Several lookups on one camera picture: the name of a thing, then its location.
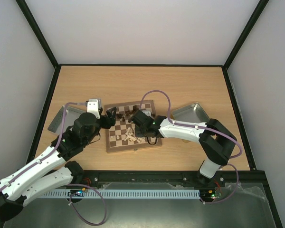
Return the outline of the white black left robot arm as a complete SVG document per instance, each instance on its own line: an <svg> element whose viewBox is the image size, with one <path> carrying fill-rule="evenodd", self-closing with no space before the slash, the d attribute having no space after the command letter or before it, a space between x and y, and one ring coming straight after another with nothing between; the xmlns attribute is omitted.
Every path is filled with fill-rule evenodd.
<svg viewBox="0 0 285 228"><path fill-rule="evenodd" d="M115 125L116 107L105 115L102 108L86 111L75 119L38 157L0 180L0 220L17 216L44 193L81 181L83 169L71 158L81 153L101 129Z"/></svg>

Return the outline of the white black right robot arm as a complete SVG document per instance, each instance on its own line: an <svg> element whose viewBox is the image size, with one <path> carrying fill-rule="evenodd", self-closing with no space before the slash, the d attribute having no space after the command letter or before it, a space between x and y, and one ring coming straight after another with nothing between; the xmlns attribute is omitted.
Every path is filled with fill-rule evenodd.
<svg viewBox="0 0 285 228"><path fill-rule="evenodd" d="M201 145L206 159L201 164L197 180L203 186L214 181L216 172L226 166L235 148L236 137L218 120L189 123L166 116L152 118L145 111L136 111L130 118L139 134L149 138L178 138Z"/></svg>

